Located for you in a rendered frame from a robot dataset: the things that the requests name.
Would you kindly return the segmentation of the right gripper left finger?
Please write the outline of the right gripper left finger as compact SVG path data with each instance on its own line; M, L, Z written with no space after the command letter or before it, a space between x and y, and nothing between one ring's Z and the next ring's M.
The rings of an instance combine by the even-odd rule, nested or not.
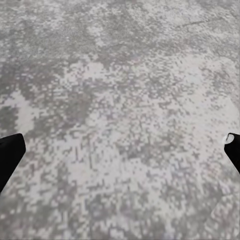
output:
M26 153L22 133L0 138L0 193Z

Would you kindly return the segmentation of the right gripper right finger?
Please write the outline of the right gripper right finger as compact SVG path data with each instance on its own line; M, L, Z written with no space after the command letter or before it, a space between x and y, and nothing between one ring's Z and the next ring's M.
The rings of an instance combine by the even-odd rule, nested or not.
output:
M229 133L222 139L224 151L240 173L240 135Z

